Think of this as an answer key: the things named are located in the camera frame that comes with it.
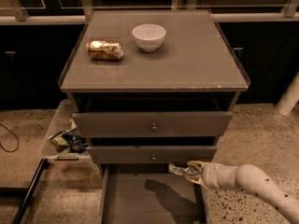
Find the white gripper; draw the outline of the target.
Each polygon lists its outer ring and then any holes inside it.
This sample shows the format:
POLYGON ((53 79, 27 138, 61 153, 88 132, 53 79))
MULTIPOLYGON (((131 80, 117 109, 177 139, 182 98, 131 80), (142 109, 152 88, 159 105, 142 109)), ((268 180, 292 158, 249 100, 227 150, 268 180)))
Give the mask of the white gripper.
POLYGON ((188 161, 187 165, 197 170, 203 170, 200 175, 186 175, 185 178, 194 184, 204 186, 209 189, 225 189, 225 165, 216 162, 188 161))

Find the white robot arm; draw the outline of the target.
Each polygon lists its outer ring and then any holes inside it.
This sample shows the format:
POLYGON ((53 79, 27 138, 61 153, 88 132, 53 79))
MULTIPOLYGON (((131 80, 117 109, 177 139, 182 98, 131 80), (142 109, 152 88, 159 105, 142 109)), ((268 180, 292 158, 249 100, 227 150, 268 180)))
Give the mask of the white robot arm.
POLYGON ((299 79, 277 105, 238 105, 205 167, 208 224, 298 224, 299 79))

